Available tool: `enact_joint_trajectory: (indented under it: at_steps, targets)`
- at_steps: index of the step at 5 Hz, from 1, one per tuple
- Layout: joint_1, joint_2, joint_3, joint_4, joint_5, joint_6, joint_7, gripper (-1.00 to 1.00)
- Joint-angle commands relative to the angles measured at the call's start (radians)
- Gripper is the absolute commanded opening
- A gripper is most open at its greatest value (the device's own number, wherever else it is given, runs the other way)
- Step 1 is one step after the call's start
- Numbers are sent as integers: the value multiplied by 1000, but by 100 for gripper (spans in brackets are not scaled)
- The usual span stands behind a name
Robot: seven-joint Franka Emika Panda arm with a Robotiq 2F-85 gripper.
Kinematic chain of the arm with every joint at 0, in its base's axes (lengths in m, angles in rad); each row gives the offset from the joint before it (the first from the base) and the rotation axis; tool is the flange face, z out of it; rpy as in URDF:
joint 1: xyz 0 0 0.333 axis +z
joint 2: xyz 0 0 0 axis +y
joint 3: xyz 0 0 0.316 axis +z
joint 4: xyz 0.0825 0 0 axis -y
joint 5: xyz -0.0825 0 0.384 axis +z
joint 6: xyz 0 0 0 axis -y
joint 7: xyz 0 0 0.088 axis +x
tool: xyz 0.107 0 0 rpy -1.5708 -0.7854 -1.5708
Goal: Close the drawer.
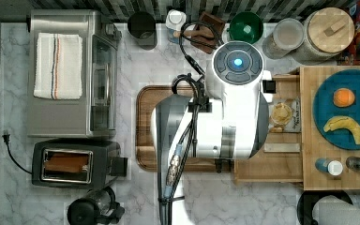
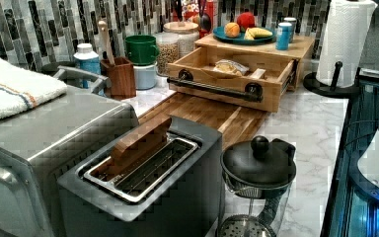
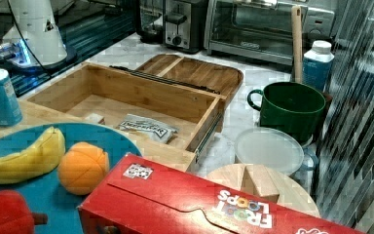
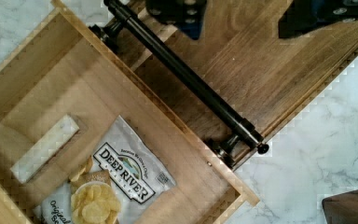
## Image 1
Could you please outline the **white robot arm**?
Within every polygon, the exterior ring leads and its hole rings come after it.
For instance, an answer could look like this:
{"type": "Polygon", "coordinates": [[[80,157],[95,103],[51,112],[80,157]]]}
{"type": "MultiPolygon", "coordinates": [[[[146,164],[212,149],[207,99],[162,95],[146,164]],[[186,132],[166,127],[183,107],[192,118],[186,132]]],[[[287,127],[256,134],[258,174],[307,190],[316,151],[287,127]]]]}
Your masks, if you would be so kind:
{"type": "Polygon", "coordinates": [[[246,42],[219,46],[200,79],[172,81],[151,115],[161,225],[191,225],[181,180],[187,159],[251,158],[265,143],[268,116],[263,57],[246,42]]]}

